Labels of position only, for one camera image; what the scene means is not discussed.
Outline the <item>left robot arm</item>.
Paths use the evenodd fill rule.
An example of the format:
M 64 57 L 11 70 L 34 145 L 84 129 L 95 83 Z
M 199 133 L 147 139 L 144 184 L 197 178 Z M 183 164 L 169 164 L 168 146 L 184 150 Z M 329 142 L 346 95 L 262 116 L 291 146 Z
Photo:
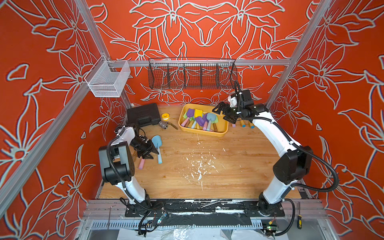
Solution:
M 127 207 L 139 212 L 157 211 L 162 204 L 152 205 L 146 190 L 135 178 L 135 163 L 130 151 L 133 147 L 138 157 L 153 159 L 158 154 L 152 140 L 140 135 L 134 126 L 119 126 L 116 136 L 106 146 L 99 148 L 99 159 L 102 179 L 105 183 L 118 187 L 126 196 Z

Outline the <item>light blue shovel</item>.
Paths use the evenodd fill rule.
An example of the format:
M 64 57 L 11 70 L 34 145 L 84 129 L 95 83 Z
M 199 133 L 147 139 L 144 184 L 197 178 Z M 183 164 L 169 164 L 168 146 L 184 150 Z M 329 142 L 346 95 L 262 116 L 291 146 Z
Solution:
M 211 125 L 212 123 L 216 120 L 217 118 L 217 115 L 213 114 L 213 113 L 208 113 L 207 114 L 207 120 L 208 120 L 208 124 L 207 124 L 207 129 L 206 131 L 210 131 L 211 130 Z
M 162 146 L 163 143 L 162 143 L 161 137 L 159 135 L 153 136 L 152 143 L 154 144 L 155 148 L 158 151 L 158 164 L 162 164 L 163 160 L 162 160 L 160 147 Z

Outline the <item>green shovel yellow handle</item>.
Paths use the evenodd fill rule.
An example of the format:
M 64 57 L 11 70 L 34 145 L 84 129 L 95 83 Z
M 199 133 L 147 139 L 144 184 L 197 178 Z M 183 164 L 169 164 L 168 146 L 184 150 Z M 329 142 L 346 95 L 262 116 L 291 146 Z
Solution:
M 246 127 L 246 123 L 244 120 L 240 120 L 240 124 L 241 124 L 241 127 L 245 128 Z
M 250 126 L 251 129 L 255 128 L 255 125 L 251 121 L 248 121 L 248 123 L 249 123 L 249 126 Z

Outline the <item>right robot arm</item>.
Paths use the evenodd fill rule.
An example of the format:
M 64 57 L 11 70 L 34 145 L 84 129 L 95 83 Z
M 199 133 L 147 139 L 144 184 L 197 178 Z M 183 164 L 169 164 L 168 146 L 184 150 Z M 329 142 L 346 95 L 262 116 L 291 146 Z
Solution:
M 280 156 L 273 166 L 273 180 L 259 195 L 258 212 L 262 216 L 268 217 L 274 213 L 295 187 L 322 193 L 337 189 L 340 180 L 331 164 L 316 156 L 310 147 L 304 147 L 295 141 L 278 124 L 265 105 L 255 104 L 250 91 L 243 90 L 239 82 L 233 82 L 232 86 L 235 92 L 228 97 L 227 102 L 219 103 L 213 112 L 223 114 L 223 119 L 231 124 L 238 120 L 251 122 L 262 131 Z M 330 171 L 333 182 L 329 187 L 315 188 L 299 183 L 310 172 L 312 160 L 319 161 Z

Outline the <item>purple scoop shovel pink handle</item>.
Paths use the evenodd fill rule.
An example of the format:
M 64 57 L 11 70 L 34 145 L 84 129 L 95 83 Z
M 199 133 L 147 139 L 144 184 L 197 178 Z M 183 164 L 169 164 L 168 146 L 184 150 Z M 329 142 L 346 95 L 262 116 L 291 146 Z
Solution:
M 139 170 L 142 170 L 144 168 L 144 165 L 145 165 L 145 159 L 141 159 L 140 163 L 139 163 Z

